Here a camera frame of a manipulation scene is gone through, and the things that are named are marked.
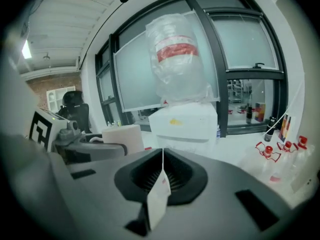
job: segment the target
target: bottle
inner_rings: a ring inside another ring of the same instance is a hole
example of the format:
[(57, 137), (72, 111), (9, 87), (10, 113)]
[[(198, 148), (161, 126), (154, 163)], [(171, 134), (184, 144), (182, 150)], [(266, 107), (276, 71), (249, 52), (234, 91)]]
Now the bottle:
[[(270, 128), (272, 128), (275, 125), (276, 119), (273, 116), (270, 116), (270, 120), (269, 120), (269, 124), (266, 127), (266, 132), (270, 130)], [(272, 135), (275, 132), (275, 128), (272, 128), (265, 136), (264, 136), (264, 140), (266, 142), (270, 142)]]
[(302, 168), (305, 166), (308, 157), (312, 154), (314, 146), (307, 148), (308, 139), (303, 136), (299, 136), (298, 140), (298, 151), (296, 152), (295, 159), (292, 165), (292, 179), (295, 179), (300, 173)]
[(251, 124), (251, 120), (252, 120), (252, 106), (249, 105), (246, 111), (246, 123), (247, 124)]
[(272, 159), (269, 159), (273, 154), (273, 150), (272, 146), (266, 146), (263, 156), (259, 156), (260, 159), (258, 163), (255, 163), (254, 165), (256, 178), (265, 183), (269, 181), (274, 171), (275, 162)]
[(216, 129), (216, 138), (220, 139), (220, 135), (221, 135), (221, 131), (220, 131), (220, 127), (219, 127), (219, 124), (218, 124), (218, 128)]
[(271, 182), (279, 183), (288, 179), (294, 159), (293, 153), (290, 152), (291, 146), (292, 143), (290, 141), (285, 142), (284, 151), (281, 152), (281, 156), (275, 164), (274, 173), (270, 177)]

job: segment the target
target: plastic bottle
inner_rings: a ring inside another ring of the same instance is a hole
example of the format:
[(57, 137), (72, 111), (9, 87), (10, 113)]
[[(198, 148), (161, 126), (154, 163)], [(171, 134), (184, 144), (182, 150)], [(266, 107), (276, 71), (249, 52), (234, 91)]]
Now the plastic bottle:
[(295, 154), (290, 152), (291, 146), (292, 143), (290, 141), (285, 142), (285, 145), (283, 147), (284, 151), (281, 152), (281, 156), (275, 164), (274, 173), (270, 177), (271, 182), (284, 182), (289, 177)]
[(268, 159), (272, 156), (272, 152), (272, 146), (266, 146), (263, 152), (264, 157), (260, 157), (260, 162), (262, 162), (262, 164), (258, 167), (260, 168), (260, 172), (256, 173), (256, 177), (263, 182), (267, 182), (274, 171), (275, 162), (272, 159)]
[(305, 166), (308, 157), (312, 154), (314, 150), (314, 146), (307, 147), (308, 139), (303, 136), (299, 136), (298, 141), (298, 151), (296, 152), (296, 156), (294, 158), (292, 167), (291, 167), (291, 173), (292, 173), (292, 179), (297, 177), (297, 175), (300, 173), (302, 168)]
[(216, 138), (220, 139), (220, 136), (221, 136), (221, 130), (220, 130), (220, 127), (219, 127), (219, 124), (218, 124), (218, 128), (216, 129)]

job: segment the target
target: cardboard box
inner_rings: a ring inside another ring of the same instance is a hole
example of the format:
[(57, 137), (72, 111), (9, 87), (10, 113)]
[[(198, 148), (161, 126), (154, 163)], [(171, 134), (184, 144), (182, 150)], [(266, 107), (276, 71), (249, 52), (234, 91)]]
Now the cardboard box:
[(262, 102), (257, 102), (255, 104), (254, 119), (258, 122), (263, 122), (265, 119), (265, 112), (266, 104)]
[(281, 130), (279, 133), (279, 139), (285, 143), (285, 140), (289, 138), (289, 133), (291, 128), (293, 127), (294, 119), (289, 114), (285, 114), (282, 121)]

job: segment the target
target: office chair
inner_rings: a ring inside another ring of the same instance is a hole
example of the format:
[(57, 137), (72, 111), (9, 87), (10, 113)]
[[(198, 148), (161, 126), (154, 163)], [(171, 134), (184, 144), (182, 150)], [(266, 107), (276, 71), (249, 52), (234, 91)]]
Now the office chair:
[(59, 110), (59, 116), (77, 121), (81, 132), (84, 131), (86, 134), (92, 133), (89, 127), (89, 106), (84, 103), (82, 91), (73, 90), (66, 92), (62, 98), (62, 105), (64, 107)]

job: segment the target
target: white shelf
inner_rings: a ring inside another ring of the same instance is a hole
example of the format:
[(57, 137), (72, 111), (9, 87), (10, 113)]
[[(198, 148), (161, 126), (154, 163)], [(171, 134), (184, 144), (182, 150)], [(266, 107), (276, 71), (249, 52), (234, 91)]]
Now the white shelf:
[(48, 109), (54, 113), (57, 113), (60, 110), (60, 106), (62, 106), (62, 100), (64, 95), (67, 92), (75, 91), (75, 86), (69, 86), (65, 88), (48, 90), (46, 92), (46, 101), (48, 104)]

